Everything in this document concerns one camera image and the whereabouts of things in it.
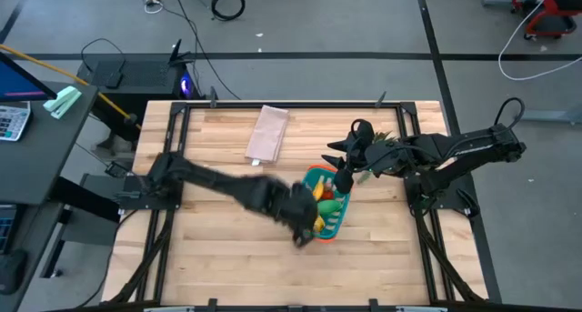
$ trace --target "black cable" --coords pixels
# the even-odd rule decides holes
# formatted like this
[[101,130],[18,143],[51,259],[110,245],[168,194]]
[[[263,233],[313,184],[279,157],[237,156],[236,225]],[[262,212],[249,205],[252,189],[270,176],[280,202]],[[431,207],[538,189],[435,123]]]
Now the black cable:
[[359,167],[357,169],[354,170],[354,172],[362,172],[362,171],[366,171],[368,170],[370,167],[372,167],[374,164],[378,163],[380,160],[382,160],[384,157],[392,154],[393,152],[396,152],[397,150],[401,150],[401,149],[410,149],[410,150],[416,150],[418,152],[424,153],[425,155],[433,158],[435,161],[438,160],[438,158],[436,156],[433,156],[432,154],[428,153],[425,149],[420,148],[420,147],[416,147],[416,146],[407,146],[407,145],[402,145],[402,146],[395,146],[393,148],[388,149],[388,151],[386,151],[383,155],[381,155],[379,158],[375,159],[374,162],[368,163],[366,166],[362,166]]
[[[125,221],[127,221],[128,218],[130,218],[132,215],[135,214],[135,212],[137,212],[137,210],[131,211],[126,217],[124,217],[118,224],[117,224],[117,228],[116,228],[116,232],[119,230],[119,228],[125,223]],[[107,262],[106,262],[106,266],[109,266],[109,263],[111,262],[111,256],[113,255],[113,248],[111,247],[111,253],[109,254],[109,257],[107,258]],[[103,275],[103,279],[101,279],[101,282],[99,283],[99,287],[97,287],[97,290],[95,291],[95,293],[93,293],[93,295],[91,295],[88,299],[86,299],[83,303],[79,304],[78,306],[76,306],[75,308],[81,308],[84,307],[85,305],[87,305],[95,296],[97,296],[97,294],[99,294],[99,291],[101,290],[101,288],[103,287],[103,285],[105,284],[105,280],[107,279],[107,272],[105,272],[105,274]]]
[[99,156],[97,156],[97,155],[95,155],[95,154],[91,153],[91,151],[89,151],[88,149],[86,149],[86,148],[84,148],[83,146],[79,145],[78,143],[75,143],[75,145],[77,145],[79,148],[81,148],[81,149],[83,149],[84,151],[86,151],[88,155],[90,155],[90,156],[94,157],[94,158],[95,158],[97,161],[101,162],[101,164],[102,164],[102,165],[104,165],[104,166],[105,166],[105,168],[109,167],[109,165],[108,165],[108,164],[107,164],[107,163],[106,163],[104,160],[102,160],[101,158],[99,158]]
[[206,7],[207,10],[210,10],[210,6],[208,6],[205,1],[203,0],[198,0],[198,2],[200,2],[200,4],[202,4],[202,6]]
[[357,134],[356,134],[356,130],[354,130],[354,126],[356,125],[356,123],[362,122],[362,121],[366,121],[364,119],[356,119],[352,122],[352,125],[349,127],[349,133],[352,134],[352,136],[354,138],[357,138]]
[[89,44],[85,45],[82,49],[81,49],[81,61],[83,61],[83,64],[86,66],[87,70],[89,70],[91,73],[93,73],[93,69],[91,67],[89,67],[89,64],[85,61],[85,56],[83,55],[83,53],[85,52],[85,50],[92,44],[98,42],[98,41],[106,41],[107,43],[111,44],[111,46],[115,47],[115,49],[117,49],[117,51],[121,54],[121,56],[124,58],[124,60],[121,62],[121,65],[119,66],[119,68],[117,69],[117,72],[121,72],[121,69],[124,67],[125,65],[125,54],[124,52],[121,51],[121,49],[119,49],[119,47],[117,47],[116,44],[112,43],[111,40],[106,39],[106,38],[97,38],[96,40],[90,42]]
[[356,144],[359,141],[360,141],[360,138],[359,137],[356,137],[356,141],[354,141],[354,143],[350,147],[348,147],[347,150],[346,150],[346,168],[348,170],[350,170],[350,171],[353,169],[353,167],[352,167],[352,158],[351,158],[352,151],[354,150],[354,147],[356,146]]
[[[433,199],[433,201],[428,204],[428,206],[426,207],[426,209],[421,212],[421,216],[422,217],[426,216],[428,214],[428,212],[430,212],[430,209],[433,208],[433,206],[436,203],[437,203],[437,200],[436,199]],[[414,209],[412,208],[412,206],[408,209],[408,212],[410,213],[410,216],[415,217],[415,212],[414,212]]]
[[233,15],[223,15],[222,13],[218,12],[218,10],[216,9],[216,4],[218,4],[219,0],[212,0],[212,4],[210,5],[210,10],[212,11],[212,14],[215,16],[216,19],[220,20],[220,21],[231,21],[234,20],[236,18],[238,18],[239,16],[241,16],[243,14],[243,12],[245,12],[245,7],[246,7],[246,1],[245,0],[239,0],[240,1],[240,9],[238,10],[238,12],[234,13]]
[[184,6],[182,5],[182,1],[181,0],[177,0],[178,4],[180,5],[180,9],[182,10],[182,14],[180,15],[176,12],[172,12],[170,10],[168,10],[167,8],[164,8],[167,12],[173,14],[173,15],[178,15],[182,18],[184,18],[187,22],[188,25],[190,25],[190,29],[192,29],[192,32],[194,33],[194,37],[196,39],[196,42],[200,45],[200,50],[202,51],[202,54],[204,55],[206,61],[208,62],[208,65],[210,66],[210,68],[212,69],[212,72],[214,72],[214,74],[216,75],[216,79],[218,79],[218,81],[220,82],[220,84],[234,97],[236,97],[236,99],[241,100],[241,98],[239,96],[237,96],[235,93],[233,93],[232,90],[230,90],[230,88],[225,84],[224,81],[222,81],[222,78],[220,77],[220,75],[218,75],[217,71],[215,70],[215,67],[212,65],[212,63],[210,63],[210,59],[208,58],[208,55],[206,54],[206,51],[204,50],[204,48],[202,47],[202,43],[200,42],[200,40],[198,39],[198,32],[195,30],[195,26],[196,23],[192,20],[190,20],[188,18],[188,15],[186,13],[186,10],[184,9]]
[[500,131],[498,134],[506,132],[509,129],[511,129],[512,127],[514,127],[517,124],[517,122],[521,121],[521,118],[523,117],[524,113],[526,112],[526,104],[524,103],[524,101],[522,101],[518,97],[511,97],[511,98],[507,99],[505,102],[503,102],[501,107],[499,107],[499,112],[497,112],[497,116],[495,117],[495,122],[493,123],[493,126],[495,126],[497,123],[499,123],[499,118],[501,117],[501,114],[503,114],[503,110],[506,108],[506,105],[511,103],[511,102],[514,102],[514,101],[519,103],[519,114],[513,120],[511,125],[509,125],[507,127],[507,129]]

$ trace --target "red chair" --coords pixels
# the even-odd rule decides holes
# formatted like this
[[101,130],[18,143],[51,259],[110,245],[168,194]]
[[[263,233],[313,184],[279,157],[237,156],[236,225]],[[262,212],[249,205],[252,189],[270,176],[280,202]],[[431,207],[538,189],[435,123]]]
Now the red chair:
[[[511,0],[512,12],[522,10],[526,15],[537,6],[537,0]],[[582,13],[582,0],[545,0],[527,23],[524,38],[551,35],[560,38],[576,30],[572,16]]]

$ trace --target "calculator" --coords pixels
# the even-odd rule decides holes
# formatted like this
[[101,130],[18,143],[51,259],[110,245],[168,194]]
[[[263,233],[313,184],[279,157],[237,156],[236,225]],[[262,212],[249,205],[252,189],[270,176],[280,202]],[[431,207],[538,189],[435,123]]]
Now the calculator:
[[0,140],[20,139],[31,115],[30,102],[0,106]]

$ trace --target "computer monitor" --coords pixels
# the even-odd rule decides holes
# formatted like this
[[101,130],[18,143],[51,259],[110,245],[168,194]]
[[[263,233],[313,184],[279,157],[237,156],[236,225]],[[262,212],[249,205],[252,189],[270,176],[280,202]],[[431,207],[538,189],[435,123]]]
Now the computer monitor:
[[55,99],[56,94],[0,53],[0,102]]

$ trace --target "plastic basket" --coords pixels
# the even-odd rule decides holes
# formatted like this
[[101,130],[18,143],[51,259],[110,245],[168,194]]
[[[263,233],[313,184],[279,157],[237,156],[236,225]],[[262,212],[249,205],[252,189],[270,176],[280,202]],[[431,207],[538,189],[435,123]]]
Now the plastic basket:
[[[303,184],[313,190],[316,187],[320,179],[325,183],[332,183],[334,176],[336,175],[336,170],[331,166],[321,166],[313,165],[307,169],[306,176],[303,178]],[[343,200],[342,208],[327,216],[321,216],[326,222],[326,226],[321,230],[321,232],[314,232],[314,237],[322,242],[333,241],[342,226],[342,221],[344,220],[344,215],[347,211],[347,205],[349,204],[349,193],[340,194],[337,190],[334,190],[334,199]]]

